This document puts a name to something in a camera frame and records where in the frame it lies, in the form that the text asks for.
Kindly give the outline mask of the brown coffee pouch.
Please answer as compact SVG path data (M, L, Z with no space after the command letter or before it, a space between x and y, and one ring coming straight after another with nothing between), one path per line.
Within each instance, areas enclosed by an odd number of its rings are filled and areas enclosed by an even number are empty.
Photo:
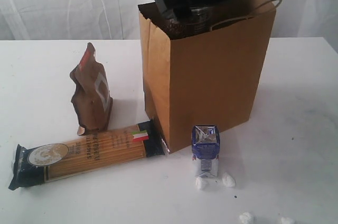
M78 118L77 135L105 131L108 128L113 98L103 64L96 61L96 50L92 43L76 67L70 72L76 89L71 98Z

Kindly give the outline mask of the blue white milk carton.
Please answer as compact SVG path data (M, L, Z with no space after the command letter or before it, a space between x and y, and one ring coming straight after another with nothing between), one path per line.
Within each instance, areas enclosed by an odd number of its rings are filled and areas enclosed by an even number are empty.
M192 129L192 163L196 177L217 177L220 135L216 125L195 125Z

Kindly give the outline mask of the silver pull-tab tin can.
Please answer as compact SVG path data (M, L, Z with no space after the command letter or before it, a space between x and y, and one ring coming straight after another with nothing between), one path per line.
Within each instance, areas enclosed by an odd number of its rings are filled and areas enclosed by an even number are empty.
M185 20L166 20L164 32L171 40L183 39L207 32L212 10L209 7L192 8L192 15Z

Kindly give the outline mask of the spaghetti pasta package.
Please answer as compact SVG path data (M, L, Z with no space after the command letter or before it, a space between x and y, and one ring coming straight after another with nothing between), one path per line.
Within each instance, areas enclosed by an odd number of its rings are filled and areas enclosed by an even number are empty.
M31 149L18 145L8 188L28 188L158 155L164 155L162 138L152 120Z

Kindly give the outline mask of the brown paper bag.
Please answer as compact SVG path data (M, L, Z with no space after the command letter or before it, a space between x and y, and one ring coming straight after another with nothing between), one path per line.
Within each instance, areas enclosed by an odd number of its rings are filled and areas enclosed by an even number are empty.
M138 6L145 110L170 152L190 145L195 125L249 119L280 3L231 0L207 32L176 40L154 1Z

